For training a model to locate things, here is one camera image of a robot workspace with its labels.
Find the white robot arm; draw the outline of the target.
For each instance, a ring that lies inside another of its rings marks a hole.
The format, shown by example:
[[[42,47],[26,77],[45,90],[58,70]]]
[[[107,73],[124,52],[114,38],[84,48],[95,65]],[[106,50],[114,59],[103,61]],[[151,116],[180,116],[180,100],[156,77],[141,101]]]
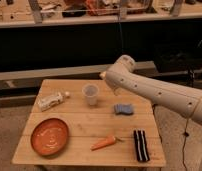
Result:
[[[202,90],[140,76],[135,69],[135,60],[122,55],[100,77],[113,91],[123,88],[202,126]]]

